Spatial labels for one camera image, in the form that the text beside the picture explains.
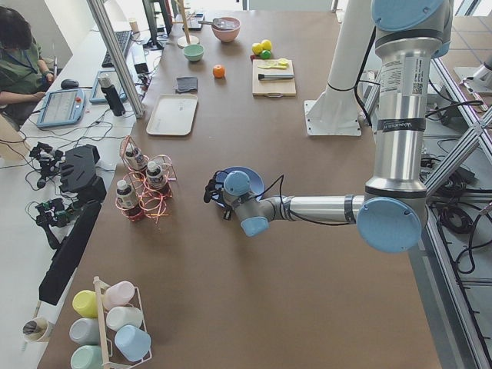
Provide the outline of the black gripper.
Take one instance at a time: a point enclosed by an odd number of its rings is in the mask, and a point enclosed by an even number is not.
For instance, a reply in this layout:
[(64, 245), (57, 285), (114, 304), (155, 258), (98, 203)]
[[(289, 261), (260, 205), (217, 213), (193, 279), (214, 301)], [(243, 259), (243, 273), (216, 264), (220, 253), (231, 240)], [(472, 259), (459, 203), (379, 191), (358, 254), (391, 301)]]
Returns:
[(212, 178), (208, 181), (208, 184), (204, 188), (204, 203), (209, 203), (214, 200), (216, 203), (221, 204), (224, 207), (223, 219), (227, 219), (227, 204), (224, 201), (223, 196), (223, 182), (217, 180), (219, 171), (216, 171)]

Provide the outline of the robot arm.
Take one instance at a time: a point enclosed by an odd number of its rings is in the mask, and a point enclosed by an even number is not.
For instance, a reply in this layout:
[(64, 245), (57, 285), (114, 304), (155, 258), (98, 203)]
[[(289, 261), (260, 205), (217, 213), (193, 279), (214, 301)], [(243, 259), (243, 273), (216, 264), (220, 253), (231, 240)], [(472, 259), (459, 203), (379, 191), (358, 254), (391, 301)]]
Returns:
[(255, 236), (272, 221), (322, 225), (355, 224), (371, 247), (397, 253), (415, 246), (427, 222), (427, 189), (420, 179), (431, 60), (450, 44), (450, 1), (351, 1), (347, 5), (325, 91), (304, 108), (310, 135), (357, 135), (354, 99), (369, 52), (381, 59), (379, 112), (373, 123), (373, 176), (363, 195), (265, 198), (249, 176), (229, 171), (212, 178), (204, 201), (235, 214), (244, 233)]

